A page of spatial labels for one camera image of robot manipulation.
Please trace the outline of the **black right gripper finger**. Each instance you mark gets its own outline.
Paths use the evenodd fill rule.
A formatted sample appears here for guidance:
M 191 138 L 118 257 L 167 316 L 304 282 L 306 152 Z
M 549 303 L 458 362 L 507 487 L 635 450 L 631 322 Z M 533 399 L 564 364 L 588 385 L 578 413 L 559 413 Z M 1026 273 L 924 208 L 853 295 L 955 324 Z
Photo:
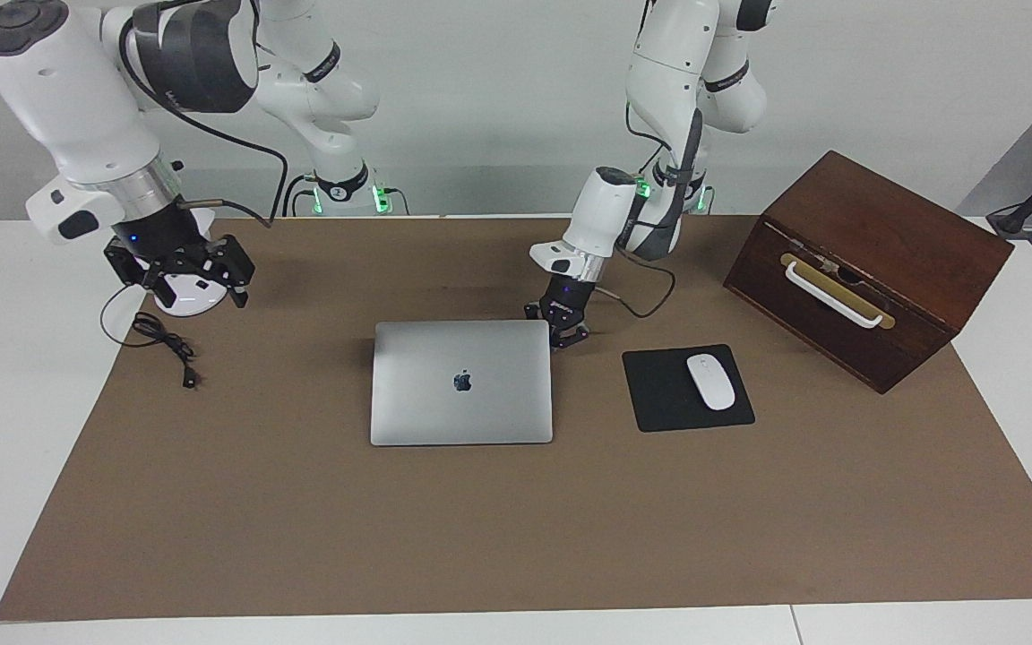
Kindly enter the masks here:
M 223 236 L 204 246 L 203 277 L 227 290 L 233 305 L 246 307 L 247 286 L 255 273 L 255 265 L 236 236 Z
M 167 273 L 160 261 L 151 261 L 148 268 L 143 268 L 138 258 L 122 244 L 104 246 L 104 257 L 124 286 L 138 286 L 149 291 L 155 295 L 160 305 L 175 304 L 175 290 L 169 286 Z

